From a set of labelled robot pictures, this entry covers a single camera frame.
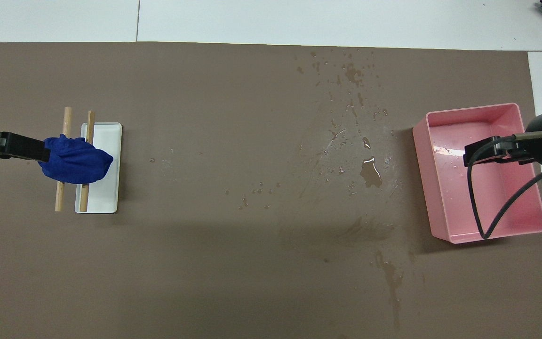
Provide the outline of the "blue towel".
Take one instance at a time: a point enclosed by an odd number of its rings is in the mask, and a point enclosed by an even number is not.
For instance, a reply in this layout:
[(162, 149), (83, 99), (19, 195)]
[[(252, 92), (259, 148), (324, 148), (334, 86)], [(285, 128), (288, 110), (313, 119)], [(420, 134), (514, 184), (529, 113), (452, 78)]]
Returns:
[(45, 147), (50, 150), (48, 161), (40, 161), (43, 174), (58, 182), (86, 185), (103, 179), (113, 162), (112, 155), (95, 148), (83, 137), (48, 137)]

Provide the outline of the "water puddle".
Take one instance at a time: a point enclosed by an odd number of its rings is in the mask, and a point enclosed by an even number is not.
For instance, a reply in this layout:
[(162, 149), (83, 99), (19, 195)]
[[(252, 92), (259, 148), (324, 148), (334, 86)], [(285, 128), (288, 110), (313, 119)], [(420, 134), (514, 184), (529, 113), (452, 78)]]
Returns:
[(365, 187), (380, 187), (383, 184), (383, 180), (376, 167), (376, 159), (374, 157), (363, 160), (359, 175), (364, 179)]

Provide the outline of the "pink plastic bin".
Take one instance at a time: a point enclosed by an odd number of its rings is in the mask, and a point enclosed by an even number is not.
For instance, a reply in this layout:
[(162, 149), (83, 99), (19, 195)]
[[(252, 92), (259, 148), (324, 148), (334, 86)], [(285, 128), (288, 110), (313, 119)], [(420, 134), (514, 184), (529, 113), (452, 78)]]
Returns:
[[(524, 131), (515, 103), (427, 113), (412, 129), (424, 199), (435, 238), (462, 244), (480, 241), (464, 166), (466, 145)], [(515, 191), (534, 178), (531, 164), (488, 163), (473, 167), (473, 189), (484, 231)]]

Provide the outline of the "wooden dowel rod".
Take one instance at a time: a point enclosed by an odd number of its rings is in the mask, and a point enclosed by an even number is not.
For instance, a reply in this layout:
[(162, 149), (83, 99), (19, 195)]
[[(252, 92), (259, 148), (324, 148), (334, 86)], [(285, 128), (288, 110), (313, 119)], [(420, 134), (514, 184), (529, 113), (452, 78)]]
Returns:
[[(85, 141), (88, 144), (93, 143), (93, 134), (95, 128), (95, 116), (96, 113), (92, 110), (88, 111), (88, 122), (86, 127)], [(81, 185), (80, 196), (79, 196), (79, 211), (81, 213), (86, 213), (88, 210), (88, 194), (89, 194), (89, 184)]]
[[(63, 127), (62, 134), (68, 137), (72, 128), (72, 108), (66, 106), (63, 114)], [(64, 190), (66, 184), (64, 182), (56, 183), (56, 199), (55, 199), (55, 212), (61, 212), (64, 202)]]

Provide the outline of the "brown table mat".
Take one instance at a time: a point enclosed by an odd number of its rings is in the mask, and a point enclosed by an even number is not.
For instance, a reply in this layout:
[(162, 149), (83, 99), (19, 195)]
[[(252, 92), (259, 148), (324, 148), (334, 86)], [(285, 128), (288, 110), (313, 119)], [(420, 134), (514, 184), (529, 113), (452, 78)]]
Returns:
[(123, 126), (114, 214), (0, 160), (0, 339), (542, 339), (542, 233), (434, 238), (412, 135), (510, 102), (527, 52), (0, 43), (0, 131)]

